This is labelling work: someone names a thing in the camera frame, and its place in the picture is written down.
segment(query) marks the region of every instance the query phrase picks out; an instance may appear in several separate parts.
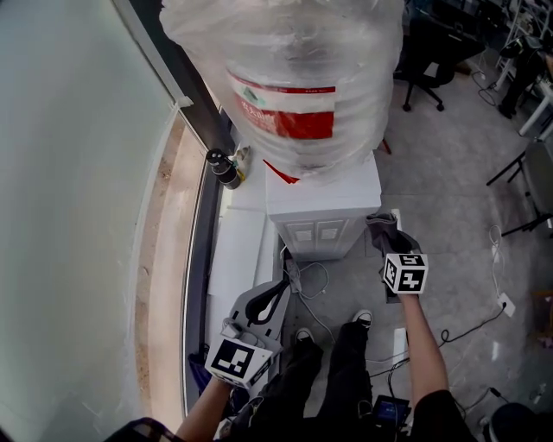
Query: sleeve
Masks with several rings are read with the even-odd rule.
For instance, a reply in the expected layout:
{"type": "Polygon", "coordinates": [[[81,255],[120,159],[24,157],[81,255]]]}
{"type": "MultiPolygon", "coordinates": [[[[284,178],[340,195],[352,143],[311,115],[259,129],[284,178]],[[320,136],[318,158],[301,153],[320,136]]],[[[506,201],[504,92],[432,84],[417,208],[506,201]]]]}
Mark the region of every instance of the sleeve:
{"type": "Polygon", "coordinates": [[[416,404],[411,439],[434,442],[475,442],[451,393],[435,391],[416,404]]]}

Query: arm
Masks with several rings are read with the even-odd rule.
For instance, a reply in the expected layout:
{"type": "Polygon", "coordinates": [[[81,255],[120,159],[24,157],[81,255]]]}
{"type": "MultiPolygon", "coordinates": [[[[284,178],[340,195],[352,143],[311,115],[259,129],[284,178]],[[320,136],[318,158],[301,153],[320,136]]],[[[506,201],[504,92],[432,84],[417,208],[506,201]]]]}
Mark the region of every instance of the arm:
{"type": "Polygon", "coordinates": [[[416,406],[424,396],[449,389],[448,373],[418,297],[403,294],[399,298],[404,305],[407,323],[413,404],[416,406]]]}
{"type": "Polygon", "coordinates": [[[212,377],[176,435],[186,442],[213,441],[231,389],[231,385],[212,377]]]}
{"type": "Polygon", "coordinates": [[[413,430],[411,439],[424,442],[475,442],[449,393],[448,372],[423,309],[414,294],[399,295],[409,338],[413,430]]]}

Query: black cable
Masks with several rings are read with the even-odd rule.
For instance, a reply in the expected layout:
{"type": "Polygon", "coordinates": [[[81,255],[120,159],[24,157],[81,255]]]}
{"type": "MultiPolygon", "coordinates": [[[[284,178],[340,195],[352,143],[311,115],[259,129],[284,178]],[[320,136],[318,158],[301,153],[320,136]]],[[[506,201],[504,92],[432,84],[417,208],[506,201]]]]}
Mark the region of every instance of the black cable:
{"type": "Polygon", "coordinates": [[[490,393],[494,395],[495,397],[499,397],[500,399],[503,399],[505,401],[505,404],[510,403],[503,395],[494,387],[490,387],[490,393]]]}
{"type": "Polygon", "coordinates": [[[455,405],[457,406],[457,408],[459,408],[459,411],[462,412],[463,420],[465,420],[467,418],[467,410],[465,410],[465,408],[455,398],[453,398],[453,400],[455,401],[455,405]]]}
{"type": "MultiPolygon", "coordinates": [[[[507,307],[507,304],[504,302],[503,303],[503,306],[501,308],[501,311],[496,314],[495,316],[493,316],[492,318],[490,319],[487,319],[485,320],[482,324],[480,325],[477,325],[473,328],[471,328],[470,330],[468,331],[465,331],[464,333],[462,333],[461,335],[453,338],[453,339],[449,339],[449,330],[448,329],[444,329],[442,331],[442,335],[441,335],[441,338],[442,338],[442,343],[440,345],[438,345],[438,348],[442,348],[443,345],[445,344],[450,344],[452,342],[455,342],[457,339],[461,339],[461,338],[464,338],[467,334],[469,333],[472,333],[472,332],[475,332],[476,330],[480,329],[481,327],[483,327],[484,325],[494,321],[495,319],[497,319],[499,316],[501,316],[501,313],[506,309],[507,307]]],[[[385,369],[384,371],[380,371],[378,372],[376,375],[371,375],[370,377],[377,377],[377,376],[381,376],[381,375],[384,375],[386,373],[390,373],[390,375],[388,375],[388,378],[389,378],[389,383],[388,383],[388,386],[391,390],[391,374],[393,374],[394,370],[395,369],[398,369],[400,367],[402,367],[404,365],[404,363],[408,363],[409,362],[409,358],[406,357],[405,359],[402,359],[401,361],[397,362],[397,363],[394,363],[392,366],[391,366],[391,369],[385,369]]]]}
{"type": "Polygon", "coordinates": [[[480,88],[478,90],[478,95],[480,96],[480,98],[482,98],[487,104],[489,104],[490,106],[493,106],[495,107],[496,104],[495,104],[495,99],[493,98],[493,95],[488,92],[488,91],[491,91],[492,89],[495,88],[496,86],[496,82],[493,81],[492,83],[490,83],[488,86],[482,86],[478,81],[476,81],[476,78],[474,77],[475,75],[479,74],[479,73],[483,73],[482,71],[477,71],[475,73],[472,73],[471,74],[471,78],[473,79],[473,82],[476,83],[476,85],[480,88]]]}
{"type": "Polygon", "coordinates": [[[471,328],[469,331],[465,331],[464,333],[462,333],[461,335],[459,335],[459,336],[457,336],[453,339],[449,339],[449,330],[446,328],[445,330],[442,331],[442,335],[441,335],[442,343],[438,347],[439,348],[443,347],[443,345],[445,345],[445,344],[450,344],[452,342],[455,342],[457,339],[464,338],[468,333],[472,333],[472,332],[478,330],[479,328],[483,327],[484,325],[486,325],[488,322],[494,321],[499,316],[501,316],[501,313],[506,309],[506,307],[507,307],[507,303],[504,302],[503,306],[501,307],[501,311],[498,314],[496,314],[493,318],[485,320],[482,324],[471,328]]]}
{"type": "Polygon", "coordinates": [[[472,403],[471,405],[469,405],[467,408],[464,408],[465,410],[465,416],[467,416],[467,411],[468,410],[472,410],[474,407],[476,407],[478,404],[480,404],[483,400],[486,399],[487,397],[487,394],[490,392],[490,388],[486,388],[486,391],[484,392],[484,394],[479,397],[474,403],[472,403]]]}
{"type": "MultiPolygon", "coordinates": [[[[399,361],[398,363],[394,363],[391,366],[390,374],[388,375],[388,389],[390,390],[390,396],[393,399],[396,399],[396,396],[394,395],[394,390],[391,387],[391,377],[394,374],[394,370],[396,368],[401,367],[404,363],[406,363],[405,360],[399,361]]],[[[401,425],[403,424],[403,422],[401,420],[399,420],[398,410],[397,410],[397,403],[395,401],[394,401],[394,416],[395,416],[394,440],[397,440],[397,434],[399,433],[399,429],[400,429],[401,425]]]]}

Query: red label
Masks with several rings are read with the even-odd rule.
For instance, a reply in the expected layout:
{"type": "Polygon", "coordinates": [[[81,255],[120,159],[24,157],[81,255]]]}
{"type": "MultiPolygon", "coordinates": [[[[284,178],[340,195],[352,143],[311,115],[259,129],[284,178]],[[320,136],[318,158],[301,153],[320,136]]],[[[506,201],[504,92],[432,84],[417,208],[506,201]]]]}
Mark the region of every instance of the red label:
{"type": "Polygon", "coordinates": [[[281,110],[259,109],[237,93],[235,97],[245,117],[260,129],[278,136],[297,140],[331,138],[334,112],[293,113],[281,110]]]}

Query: fiducial marker cube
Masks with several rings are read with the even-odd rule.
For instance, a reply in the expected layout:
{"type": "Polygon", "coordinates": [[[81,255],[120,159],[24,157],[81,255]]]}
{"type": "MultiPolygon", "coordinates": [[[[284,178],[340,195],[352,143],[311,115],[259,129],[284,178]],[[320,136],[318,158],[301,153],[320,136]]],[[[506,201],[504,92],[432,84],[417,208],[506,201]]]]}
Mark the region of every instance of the fiducial marker cube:
{"type": "Polygon", "coordinates": [[[386,255],[384,282],[394,294],[421,294],[428,272],[429,258],[426,255],[386,255]]]}
{"type": "Polygon", "coordinates": [[[219,334],[207,354],[206,369],[221,381],[249,389],[274,362],[277,353],[219,334]]]}

